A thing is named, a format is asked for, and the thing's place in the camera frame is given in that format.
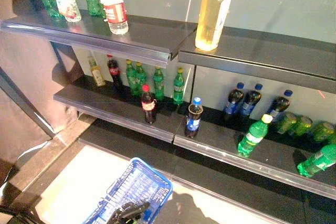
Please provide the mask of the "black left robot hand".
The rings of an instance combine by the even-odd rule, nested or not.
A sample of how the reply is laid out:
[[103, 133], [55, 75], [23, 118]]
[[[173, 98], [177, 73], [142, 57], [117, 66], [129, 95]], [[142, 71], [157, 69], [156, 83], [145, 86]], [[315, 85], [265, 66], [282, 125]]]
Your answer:
[[139, 204], [128, 202], [116, 209], [107, 223], [137, 223], [149, 206], [148, 201]]

